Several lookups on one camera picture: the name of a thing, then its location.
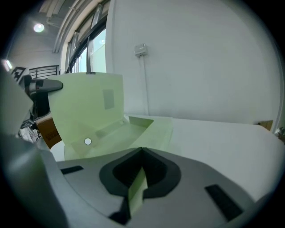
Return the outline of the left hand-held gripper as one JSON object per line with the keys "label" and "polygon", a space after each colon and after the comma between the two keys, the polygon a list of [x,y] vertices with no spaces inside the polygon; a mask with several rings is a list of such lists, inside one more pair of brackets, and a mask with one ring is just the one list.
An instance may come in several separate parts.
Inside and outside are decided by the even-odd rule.
{"label": "left hand-held gripper", "polygon": [[[16,66],[12,70],[11,75],[27,95],[34,94],[40,89],[40,81],[32,78],[28,68]],[[62,88],[63,83],[61,81],[51,79],[43,80],[42,90],[45,92],[58,91]]]}

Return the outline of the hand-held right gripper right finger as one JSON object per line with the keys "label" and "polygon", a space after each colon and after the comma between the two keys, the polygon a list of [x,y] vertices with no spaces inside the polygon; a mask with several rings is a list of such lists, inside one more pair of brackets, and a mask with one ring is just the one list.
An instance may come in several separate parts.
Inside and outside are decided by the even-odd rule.
{"label": "hand-held right gripper right finger", "polygon": [[148,187],[131,228],[244,228],[268,202],[258,201],[209,165],[143,149]]}

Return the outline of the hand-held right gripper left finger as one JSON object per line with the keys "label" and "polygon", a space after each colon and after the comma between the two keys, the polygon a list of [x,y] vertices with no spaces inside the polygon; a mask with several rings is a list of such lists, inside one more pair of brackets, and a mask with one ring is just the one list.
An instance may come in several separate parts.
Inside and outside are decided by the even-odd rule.
{"label": "hand-held right gripper left finger", "polygon": [[42,151],[42,160],[52,192],[64,213],[67,228],[143,228],[143,222],[130,219],[127,200],[128,188],[123,186],[124,195],[112,195],[106,189],[120,183],[105,177],[103,166],[132,156],[140,149],[128,149],[108,155],[56,162],[49,151]]}

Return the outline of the pale green folder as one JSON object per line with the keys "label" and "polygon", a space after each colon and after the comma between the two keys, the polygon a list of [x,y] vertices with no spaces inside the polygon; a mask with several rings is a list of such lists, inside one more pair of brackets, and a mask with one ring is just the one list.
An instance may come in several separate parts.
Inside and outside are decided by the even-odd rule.
{"label": "pale green folder", "polygon": [[54,80],[63,87],[49,93],[49,107],[64,143],[65,160],[137,147],[168,149],[171,118],[124,116],[122,75],[69,73]]}

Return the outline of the black metal railing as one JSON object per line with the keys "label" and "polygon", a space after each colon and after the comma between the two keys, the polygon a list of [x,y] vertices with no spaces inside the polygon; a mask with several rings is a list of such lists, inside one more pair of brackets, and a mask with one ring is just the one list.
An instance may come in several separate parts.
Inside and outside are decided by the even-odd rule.
{"label": "black metal railing", "polygon": [[29,69],[32,78],[47,79],[59,74],[59,65],[49,65]]}

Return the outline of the large glass window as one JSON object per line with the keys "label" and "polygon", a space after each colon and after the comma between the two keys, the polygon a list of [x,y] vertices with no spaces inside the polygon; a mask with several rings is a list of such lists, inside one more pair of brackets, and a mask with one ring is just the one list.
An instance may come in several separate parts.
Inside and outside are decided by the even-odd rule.
{"label": "large glass window", "polygon": [[70,47],[65,73],[106,72],[106,22],[105,16]]}

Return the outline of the large cardboard box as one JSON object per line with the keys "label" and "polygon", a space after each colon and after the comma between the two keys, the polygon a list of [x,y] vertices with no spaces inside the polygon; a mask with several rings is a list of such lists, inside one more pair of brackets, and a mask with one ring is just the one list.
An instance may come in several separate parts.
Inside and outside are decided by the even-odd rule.
{"label": "large cardboard box", "polygon": [[62,141],[53,118],[47,118],[37,122],[37,128],[46,143],[47,147],[51,149],[54,145]]}

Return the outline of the white wall conduit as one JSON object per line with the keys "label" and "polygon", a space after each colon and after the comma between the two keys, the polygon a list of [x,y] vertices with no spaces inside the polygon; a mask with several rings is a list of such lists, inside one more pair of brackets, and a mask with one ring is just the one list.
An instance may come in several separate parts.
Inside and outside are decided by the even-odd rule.
{"label": "white wall conduit", "polygon": [[144,56],[143,55],[141,55],[139,57],[139,63],[140,63],[140,78],[141,78],[144,114],[149,115],[148,94],[147,94],[147,78],[146,78],[146,73],[145,73],[145,62],[144,62]]}

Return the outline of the white wall junction box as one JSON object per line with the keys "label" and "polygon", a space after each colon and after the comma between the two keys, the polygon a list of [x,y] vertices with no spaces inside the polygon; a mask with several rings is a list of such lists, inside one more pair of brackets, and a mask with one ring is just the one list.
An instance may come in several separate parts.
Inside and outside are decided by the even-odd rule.
{"label": "white wall junction box", "polygon": [[134,47],[134,54],[137,57],[147,55],[148,54],[147,45],[145,43],[136,45]]}

